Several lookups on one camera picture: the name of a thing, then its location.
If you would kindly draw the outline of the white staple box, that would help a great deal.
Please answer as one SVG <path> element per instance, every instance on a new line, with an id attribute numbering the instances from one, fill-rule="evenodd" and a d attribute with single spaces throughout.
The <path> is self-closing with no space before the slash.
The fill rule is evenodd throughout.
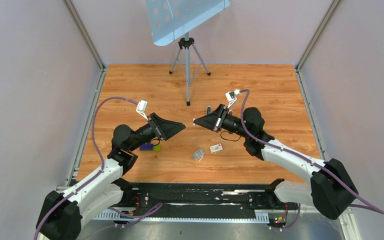
<path id="1" fill-rule="evenodd" d="M 212 154 L 214 154 L 214 153 L 222 151 L 223 150 L 223 146 L 220 143 L 218 143 L 218 144 L 210 146 L 209 149 L 210 149 L 210 152 Z"/>

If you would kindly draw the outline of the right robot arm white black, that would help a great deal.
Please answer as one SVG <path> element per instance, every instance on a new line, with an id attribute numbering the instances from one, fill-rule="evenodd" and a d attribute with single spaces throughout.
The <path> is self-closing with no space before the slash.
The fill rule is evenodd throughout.
<path id="1" fill-rule="evenodd" d="M 220 104 L 193 123 L 213 132 L 226 130 L 243 137 L 243 146 L 251 156 L 277 164 L 305 180 L 273 182 L 271 191 L 265 195 L 266 204 L 272 209 L 284 203 L 304 204 L 336 220 L 357 198 L 357 188 L 341 161 L 312 158 L 282 144 L 264 131 L 265 120 L 256 107 L 248 107 L 236 117 Z"/>

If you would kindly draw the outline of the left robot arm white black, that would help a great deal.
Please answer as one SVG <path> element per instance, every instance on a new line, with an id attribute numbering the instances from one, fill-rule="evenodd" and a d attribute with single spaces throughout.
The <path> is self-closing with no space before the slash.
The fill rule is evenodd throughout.
<path id="1" fill-rule="evenodd" d="M 134 150 L 153 139 L 167 141 L 186 128 L 181 122 L 166 120 L 156 113 L 137 130 L 117 126 L 111 151 L 103 163 L 72 187 L 51 191 L 43 202 L 34 239 L 39 234 L 50 240 L 75 240 L 82 228 L 103 210 L 115 204 L 129 206 L 133 201 L 130 183 L 122 177 L 136 163 Z"/>

